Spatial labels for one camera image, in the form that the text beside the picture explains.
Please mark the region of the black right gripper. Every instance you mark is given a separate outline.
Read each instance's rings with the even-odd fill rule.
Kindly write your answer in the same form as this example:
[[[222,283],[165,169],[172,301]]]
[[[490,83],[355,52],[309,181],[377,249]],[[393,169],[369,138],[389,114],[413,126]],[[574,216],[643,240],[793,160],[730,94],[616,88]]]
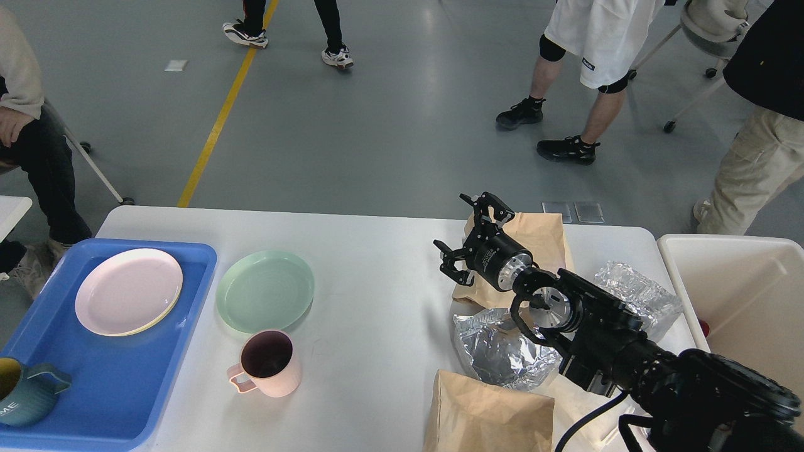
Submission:
[[[494,289],[512,290],[515,279],[534,266],[531,252],[503,232],[503,226],[513,220],[515,212],[491,193],[477,196],[462,193],[460,198],[472,206],[474,226],[461,249],[452,250],[440,240],[433,241],[442,256],[440,271],[462,286],[473,285],[476,272]],[[466,269],[458,270],[457,261],[465,261]]]

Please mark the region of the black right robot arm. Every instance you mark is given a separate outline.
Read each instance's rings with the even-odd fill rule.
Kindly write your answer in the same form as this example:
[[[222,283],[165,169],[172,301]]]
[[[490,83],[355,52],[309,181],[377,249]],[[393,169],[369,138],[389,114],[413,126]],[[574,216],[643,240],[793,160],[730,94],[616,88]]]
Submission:
[[[729,358],[689,348],[675,355],[649,340],[643,323],[620,298],[574,274],[540,269],[503,227],[515,214],[499,197],[461,195],[474,210],[462,248],[442,241],[440,271],[459,285],[482,277],[500,292],[512,291],[509,312],[532,343],[560,354],[561,375],[586,392],[619,395],[581,418],[572,435],[630,397],[646,412],[623,414],[618,429],[629,451],[641,450],[633,426],[649,429],[658,451],[801,451],[793,429],[800,399],[776,381]]]

